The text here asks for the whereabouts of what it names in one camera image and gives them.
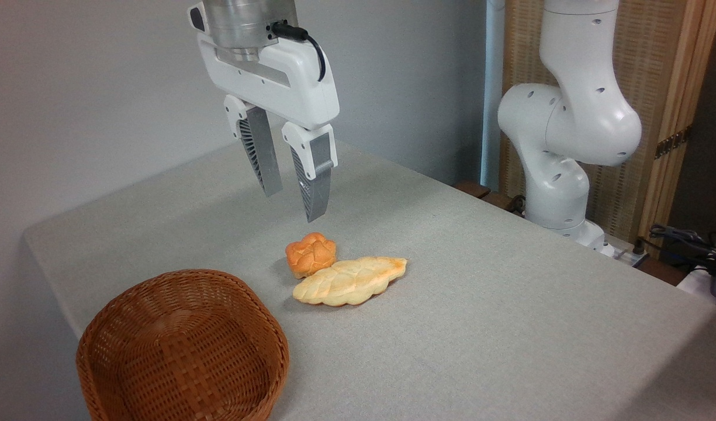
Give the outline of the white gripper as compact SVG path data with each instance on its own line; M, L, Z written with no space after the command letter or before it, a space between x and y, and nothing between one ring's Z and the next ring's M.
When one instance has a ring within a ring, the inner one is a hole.
M200 2L188 9L188 19L198 32L210 79L227 93L230 130L267 197L282 185L266 111L288 120L281 133L290 146L305 216L313 223L328 207L337 166L329 123L340 106L326 54L299 26L296 5Z

